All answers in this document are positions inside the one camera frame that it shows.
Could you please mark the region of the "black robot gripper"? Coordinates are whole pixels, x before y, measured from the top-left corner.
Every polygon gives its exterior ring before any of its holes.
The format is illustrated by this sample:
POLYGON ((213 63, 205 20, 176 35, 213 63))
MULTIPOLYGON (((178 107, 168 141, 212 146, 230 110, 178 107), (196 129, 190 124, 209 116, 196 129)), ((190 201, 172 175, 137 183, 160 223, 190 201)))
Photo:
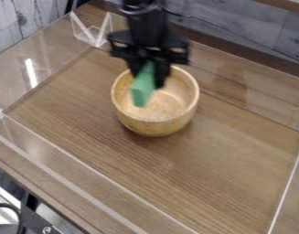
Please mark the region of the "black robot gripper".
POLYGON ((156 60, 154 82, 161 89, 170 75, 170 63, 189 63, 190 40, 170 28, 165 0, 122 0, 121 11, 128 28, 107 34, 110 54, 128 59, 134 76, 146 60, 156 60))

